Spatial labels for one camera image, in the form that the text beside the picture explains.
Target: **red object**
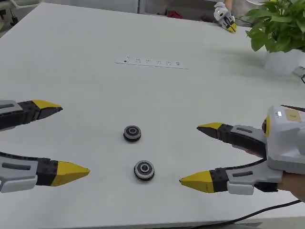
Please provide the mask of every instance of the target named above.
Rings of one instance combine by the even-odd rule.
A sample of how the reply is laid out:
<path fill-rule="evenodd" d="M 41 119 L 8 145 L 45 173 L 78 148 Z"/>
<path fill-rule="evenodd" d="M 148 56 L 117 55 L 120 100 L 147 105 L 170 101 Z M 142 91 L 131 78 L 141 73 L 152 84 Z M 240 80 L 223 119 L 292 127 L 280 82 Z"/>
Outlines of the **red object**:
<path fill-rule="evenodd" d="M 176 11 L 168 11 L 167 12 L 167 17 L 168 18 L 179 18 L 179 19 L 182 19 L 182 16 L 177 13 Z"/>

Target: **white pot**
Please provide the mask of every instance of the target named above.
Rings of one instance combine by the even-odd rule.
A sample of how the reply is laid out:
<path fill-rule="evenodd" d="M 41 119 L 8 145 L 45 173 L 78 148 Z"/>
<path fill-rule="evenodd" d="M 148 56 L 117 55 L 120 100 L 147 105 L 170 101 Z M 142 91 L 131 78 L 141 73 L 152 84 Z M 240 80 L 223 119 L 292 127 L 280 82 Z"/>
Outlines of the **white pot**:
<path fill-rule="evenodd" d="M 264 59 L 264 68 L 278 75 L 289 75 L 298 66 L 303 52 L 293 49 L 289 52 L 267 52 Z"/>

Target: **metal bearing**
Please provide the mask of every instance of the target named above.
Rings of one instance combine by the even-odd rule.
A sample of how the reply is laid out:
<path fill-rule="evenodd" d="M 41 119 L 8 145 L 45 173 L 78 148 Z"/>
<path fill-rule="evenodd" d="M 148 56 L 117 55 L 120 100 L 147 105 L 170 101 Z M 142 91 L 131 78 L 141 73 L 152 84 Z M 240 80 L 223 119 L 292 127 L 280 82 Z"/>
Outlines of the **metal bearing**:
<path fill-rule="evenodd" d="M 151 180 L 154 176 L 154 168 L 149 161 L 139 161 L 133 170 L 135 176 L 143 181 Z"/>
<path fill-rule="evenodd" d="M 129 125 L 125 128 L 123 136 L 127 141 L 135 142 L 141 138 L 141 130 L 135 125 Z"/>

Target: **floor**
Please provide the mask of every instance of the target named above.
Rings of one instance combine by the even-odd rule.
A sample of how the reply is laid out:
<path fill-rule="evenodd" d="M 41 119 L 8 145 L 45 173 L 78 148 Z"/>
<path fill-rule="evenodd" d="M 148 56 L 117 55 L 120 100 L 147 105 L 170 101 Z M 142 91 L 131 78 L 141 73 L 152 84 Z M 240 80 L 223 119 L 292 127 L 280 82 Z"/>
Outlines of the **floor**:
<path fill-rule="evenodd" d="M 266 220 L 262 223 L 259 228 L 261 229 L 304 229 L 305 228 L 305 217 L 289 218 L 289 219 L 273 219 Z"/>

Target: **white table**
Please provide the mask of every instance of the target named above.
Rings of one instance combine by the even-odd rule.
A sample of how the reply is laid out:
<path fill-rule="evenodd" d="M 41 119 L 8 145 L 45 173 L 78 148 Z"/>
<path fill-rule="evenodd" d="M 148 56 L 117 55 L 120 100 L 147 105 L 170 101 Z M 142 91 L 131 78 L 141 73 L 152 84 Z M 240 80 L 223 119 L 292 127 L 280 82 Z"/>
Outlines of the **white table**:
<path fill-rule="evenodd" d="M 43 3 L 0 39 L 0 53 L 1 99 L 64 108 L 0 132 L 1 151 L 91 169 L 62 187 L 2 194 L 1 228 L 181 226 L 294 200 L 288 192 L 204 194 L 179 183 L 257 159 L 204 136 L 198 125 L 260 126 L 272 104 L 304 105 L 305 85 L 263 70 L 264 52 L 251 50 L 243 28 L 230 34 L 203 22 Z M 189 69 L 114 63 L 125 55 L 178 60 Z M 142 130 L 136 144 L 122 137 L 128 125 Z M 150 182 L 134 177 L 139 160 L 154 164 Z M 255 219 L 304 215 L 299 204 Z"/>

